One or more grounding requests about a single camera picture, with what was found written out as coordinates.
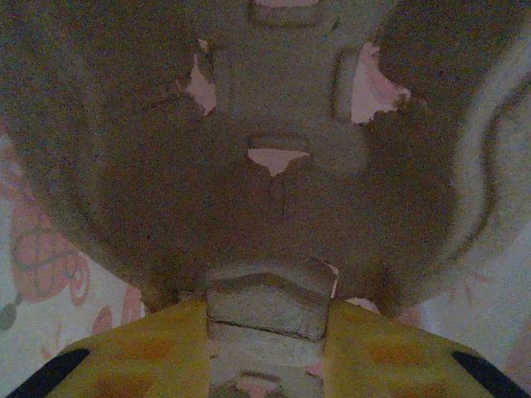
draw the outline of yellow plastic piece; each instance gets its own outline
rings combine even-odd
[[[491,398],[453,359],[477,352],[344,301],[330,305],[326,398]]]
[[[71,344],[90,355],[47,398],[208,396],[207,303],[186,301]]]

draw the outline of nose hole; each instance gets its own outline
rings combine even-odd
[[[302,138],[260,136],[249,139],[247,155],[254,163],[268,168],[272,177],[286,170],[296,158],[309,156]]]

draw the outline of pink patch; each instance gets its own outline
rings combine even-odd
[[[372,43],[365,43],[362,48],[359,60],[367,68],[368,87],[374,98],[380,104],[392,104],[399,95],[408,95],[409,92],[398,85],[392,83],[378,69],[379,48]]]
[[[100,310],[100,313],[98,313],[98,316],[94,321],[94,325],[92,326],[92,333],[90,335],[94,336],[95,334],[110,330],[112,327],[113,313],[110,310],[110,307],[107,305]]]
[[[142,318],[142,294],[140,290],[128,286],[125,290],[121,324],[124,325],[140,318]]]
[[[366,298],[349,298],[347,302],[365,308],[372,313],[380,313],[376,304]]]
[[[62,322],[59,322],[59,324],[57,325],[55,339],[51,344],[53,346],[53,349],[50,350],[44,344],[41,345],[41,354],[45,361],[51,360],[64,347],[64,345],[61,345],[61,343],[59,342],[61,338],[61,325]]]
[[[14,200],[11,224],[11,271],[22,300],[38,303],[70,287],[72,303],[82,305],[89,292],[88,261],[52,226],[20,172],[12,148],[0,159],[4,182],[0,192]]]
[[[306,367],[306,373],[308,373],[311,376],[318,377],[319,379],[322,379],[324,377],[324,368],[322,362],[317,362],[313,365]]]

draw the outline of yellow object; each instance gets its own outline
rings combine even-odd
[[[90,355],[46,398],[207,397],[207,303],[194,299],[71,344]]]
[[[324,345],[326,398],[480,398],[492,395],[463,370],[466,346],[344,301],[330,305]]]
[[[179,303],[71,344],[61,354],[68,352],[80,355],[44,366],[10,397],[207,398],[207,302]],[[477,358],[472,371],[456,354],[459,361]],[[342,300],[329,306],[323,365],[326,398],[528,396],[471,348]],[[281,368],[271,373],[274,379],[283,377]],[[239,396],[236,385],[226,388],[217,396]],[[304,382],[296,396],[306,396]]]

